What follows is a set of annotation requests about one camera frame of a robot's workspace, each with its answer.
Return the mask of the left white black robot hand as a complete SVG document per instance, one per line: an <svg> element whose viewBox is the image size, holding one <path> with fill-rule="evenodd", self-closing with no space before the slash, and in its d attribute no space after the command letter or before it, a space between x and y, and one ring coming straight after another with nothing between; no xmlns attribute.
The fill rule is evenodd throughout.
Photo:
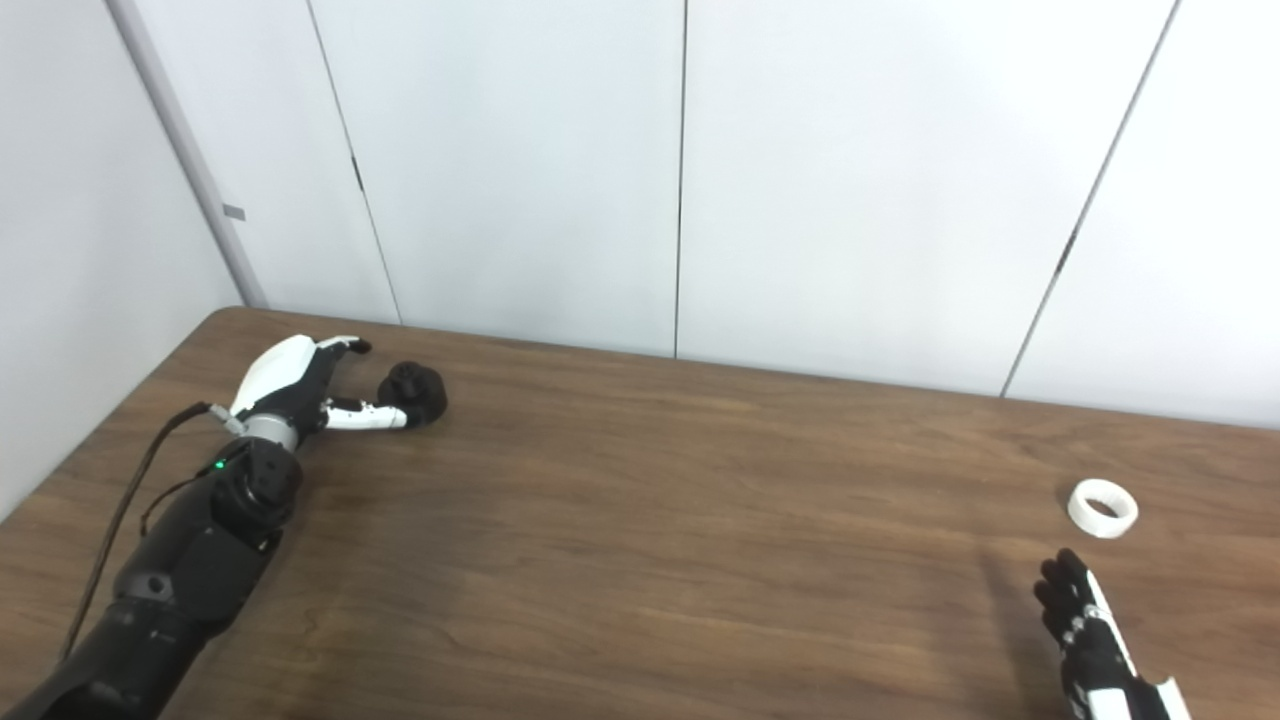
<svg viewBox="0 0 1280 720"><path fill-rule="evenodd" d="M407 404L335 398L329 388L347 354L369 354L364 338L339 334L316 341L293 334L250 365L229 407L230 432L269 439L287 450L323 430L394 430L425 427L428 414Z"/></svg>

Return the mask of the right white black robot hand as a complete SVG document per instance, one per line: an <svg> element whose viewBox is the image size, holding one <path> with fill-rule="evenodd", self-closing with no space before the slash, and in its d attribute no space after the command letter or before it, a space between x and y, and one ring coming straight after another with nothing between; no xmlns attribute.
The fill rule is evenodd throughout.
<svg viewBox="0 0 1280 720"><path fill-rule="evenodd" d="M1189 719L1174 678L1138 671L1093 571L1070 548L1039 566L1033 585L1042 623L1060 652L1062 692L1076 719Z"/></svg>

